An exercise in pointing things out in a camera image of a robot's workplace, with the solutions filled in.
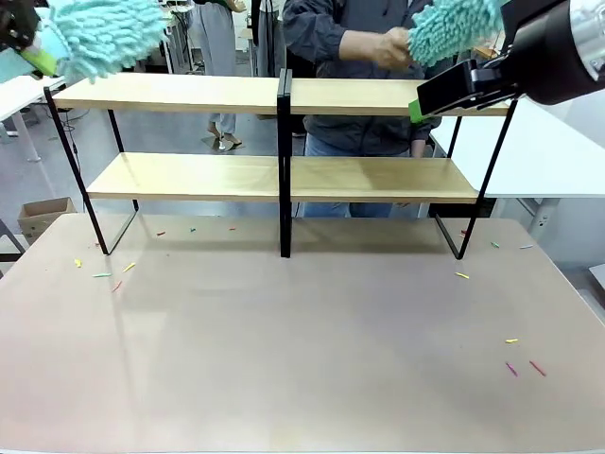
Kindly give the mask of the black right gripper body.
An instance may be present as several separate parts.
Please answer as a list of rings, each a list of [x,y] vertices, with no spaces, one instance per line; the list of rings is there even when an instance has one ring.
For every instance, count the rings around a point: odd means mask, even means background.
[[[597,90],[596,1],[508,1],[502,73],[519,91],[556,105]]]

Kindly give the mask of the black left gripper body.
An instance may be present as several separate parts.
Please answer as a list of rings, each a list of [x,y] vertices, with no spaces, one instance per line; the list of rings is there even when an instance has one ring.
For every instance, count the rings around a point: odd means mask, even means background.
[[[23,51],[34,43],[40,16],[31,0],[1,0],[1,50]]]

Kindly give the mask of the person's right hand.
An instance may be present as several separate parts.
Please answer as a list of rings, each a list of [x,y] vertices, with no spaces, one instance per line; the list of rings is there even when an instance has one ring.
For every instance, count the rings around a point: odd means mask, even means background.
[[[382,68],[405,68],[412,63],[408,30],[394,27],[386,33],[347,30],[339,44],[343,61],[371,61]]]

